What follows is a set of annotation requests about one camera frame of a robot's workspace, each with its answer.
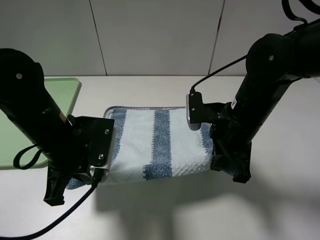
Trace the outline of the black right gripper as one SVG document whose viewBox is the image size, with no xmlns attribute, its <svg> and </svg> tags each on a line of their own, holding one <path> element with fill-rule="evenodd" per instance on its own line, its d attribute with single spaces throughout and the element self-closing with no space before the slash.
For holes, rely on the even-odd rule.
<svg viewBox="0 0 320 240">
<path fill-rule="evenodd" d="M 251 142 L 245 140 L 246 131 L 231 117 L 230 103 L 211 103 L 212 121 L 210 137 L 214 143 L 214 152 L 210 169 L 217 172 L 229 172 L 229 161 L 234 163 L 232 180 L 247 183 L 251 178 Z"/>
</svg>

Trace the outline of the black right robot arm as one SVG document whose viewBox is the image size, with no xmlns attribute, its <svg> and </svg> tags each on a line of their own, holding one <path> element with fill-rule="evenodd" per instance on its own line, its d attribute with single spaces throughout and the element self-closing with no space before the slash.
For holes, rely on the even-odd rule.
<svg viewBox="0 0 320 240">
<path fill-rule="evenodd" d="M 252 140 L 289 86 L 320 75 L 320 22 L 300 25 L 288 34 L 266 34 L 249 49 L 246 76 L 232 102 L 211 126 L 214 171 L 230 170 L 234 182 L 251 178 Z"/>
</svg>

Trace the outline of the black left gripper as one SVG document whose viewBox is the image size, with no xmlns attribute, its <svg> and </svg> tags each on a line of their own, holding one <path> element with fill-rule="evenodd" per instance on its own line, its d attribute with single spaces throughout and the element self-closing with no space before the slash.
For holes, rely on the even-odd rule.
<svg viewBox="0 0 320 240">
<path fill-rule="evenodd" d="M 85 161 L 99 118 L 57 114 L 37 116 L 37 144 L 48 159 L 44 202 L 50 206 L 65 203 L 64 191 L 73 175 Z"/>
</svg>

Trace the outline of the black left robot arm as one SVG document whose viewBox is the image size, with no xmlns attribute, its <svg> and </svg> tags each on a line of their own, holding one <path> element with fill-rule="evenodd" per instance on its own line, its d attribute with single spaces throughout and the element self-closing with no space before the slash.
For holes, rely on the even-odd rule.
<svg viewBox="0 0 320 240">
<path fill-rule="evenodd" d="M 44 154 L 48 166 L 43 200 L 63 205 L 65 188 L 88 162 L 89 131 L 99 118 L 66 117 L 45 88 L 41 65 L 11 48 L 0 50 L 0 109 L 32 142 L 16 154 L 14 168 L 30 169 Z"/>
</svg>

